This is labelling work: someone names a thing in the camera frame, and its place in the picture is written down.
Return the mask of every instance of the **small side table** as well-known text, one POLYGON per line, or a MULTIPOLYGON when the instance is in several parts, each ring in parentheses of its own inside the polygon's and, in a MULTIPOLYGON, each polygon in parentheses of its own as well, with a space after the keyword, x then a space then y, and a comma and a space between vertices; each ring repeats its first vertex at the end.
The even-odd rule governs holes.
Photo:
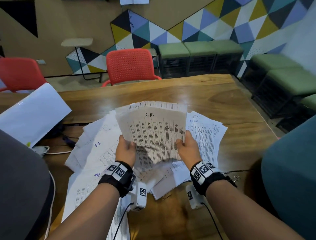
POLYGON ((100 77, 98 77, 98 78, 88 78, 88 79, 85 78, 83 70, 82 70, 81 62, 79 60, 79 54, 78 54, 78 51, 77 51, 78 47, 90 46, 92 44, 92 42, 93 42, 93 38, 68 38, 68 39, 65 39, 60 45, 63 46, 63 47, 75 47, 77 58, 78 58, 78 62, 79 62, 79 65, 80 65, 80 69, 81 69, 83 78, 85 80, 87 80, 87 81, 88 80, 92 80, 92 79, 99 79, 99 83, 101 83, 101 81, 102 81, 102 73, 100 73, 100 77))
POLYGON ((156 59, 156 61, 157 61, 159 76, 161 77, 161 75, 160 75, 160 67, 159 67, 159 56, 157 55, 156 49, 154 49, 154 48, 149 48, 148 50, 149 50, 149 52, 150 52, 151 57, 153 58, 153 60, 156 59))

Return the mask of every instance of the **wrist strap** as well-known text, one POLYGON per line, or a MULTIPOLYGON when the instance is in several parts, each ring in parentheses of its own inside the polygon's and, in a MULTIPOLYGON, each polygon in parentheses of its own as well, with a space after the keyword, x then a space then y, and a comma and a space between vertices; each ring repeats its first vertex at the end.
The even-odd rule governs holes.
POLYGON ((115 161, 105 170, 99 184, 109 183, 116 187, 120 197, 125 197, 132 190, 135 178, 130 165, 122 161, 115 161))
POLYGON ((190 176, 196 191, 204 196, 207 188, 213 182, 226 180, 219 169, 215 168, 213 164, 205 161, 200 161, 194 164, 191 168, 190 176))

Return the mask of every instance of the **yellow triangle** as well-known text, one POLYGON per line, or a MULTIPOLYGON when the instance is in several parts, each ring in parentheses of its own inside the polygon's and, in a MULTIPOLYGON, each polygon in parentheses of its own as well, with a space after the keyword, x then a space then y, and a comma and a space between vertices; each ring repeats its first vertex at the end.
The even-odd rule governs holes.
POLYGON ((277 30, 279 30, 278 27, 271 21, 270 17, 267 16, 262 24, 262 27, 260 28, 256 39, 264 38, 277 30))
POLYGON ((267 15, 267 11, 265 10, 265 6, 262 2, 262 0, 258 0, 254 9, 253 9, 253 12, 250 16, 250 19, 249 19, 249 22, 252 21, 252 20, 255 20, 257 18, 260 18, 264 15, 267 15))
POLYGON ((215 0, 205 7, 210 13, 214 14, 216 17, 219 17, 223 7, 224 0, 215 0))
POLYGON ((130 34, 130 32, 128 32, 128 31, 126 31, 118 26, 115 26, 112 23, 111 23, 111 28, 112 28, 115 44, 130 34))
POLYGON ((105 70, 101 69, 101 68, 97 68, 91 65, 88 65, 88 68, 90 70, 91 73, 99 73, 99 72, 104 72, 105 70))
POLYGON ((142 47, 143 49, 150 49, 151 47, 150 47, 150 42, 149 43, 147 43, 145 46, 143 46, 142 47))
POLYGON ((240 8, 237 8, 234 11, 231 11, 230 13, 221 17, 221 20, 233 28, 235 26, 239 11, 240 11, 240 8))
POLYGON ((180 22, 179 24, 175 25, 173 28, 171 28, 168 32, 171 33, 173 36, 178 38, 179 40, 182 39, 182 31, 183 31, 183 22, 180 22))

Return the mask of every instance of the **hand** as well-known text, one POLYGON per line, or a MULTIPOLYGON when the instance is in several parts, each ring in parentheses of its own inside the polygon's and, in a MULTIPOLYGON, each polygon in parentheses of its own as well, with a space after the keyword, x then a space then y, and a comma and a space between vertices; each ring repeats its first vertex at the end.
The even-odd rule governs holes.
POLYGON ((176 143, 182 161, 185 163, 189 171, 191 171, 194 164, 202 161, 198 143, 194 140, 189 130, 185 132, 184 143, 181 139, 177 139, 176 143))
POLYGON ((136 144, 126 141, 123 135, 119 136, 118 146, 115 152, 115 160, 126 162, 133 168, 136 160, 136 144))

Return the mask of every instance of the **teal chair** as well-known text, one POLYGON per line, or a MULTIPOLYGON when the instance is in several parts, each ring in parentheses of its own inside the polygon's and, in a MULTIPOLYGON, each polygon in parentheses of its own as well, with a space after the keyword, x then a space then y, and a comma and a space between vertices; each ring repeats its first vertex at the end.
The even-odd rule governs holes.
POLYGON ((275 142, 261 163, 264 187, 279 217, 315 239, 316 116, 275 142))

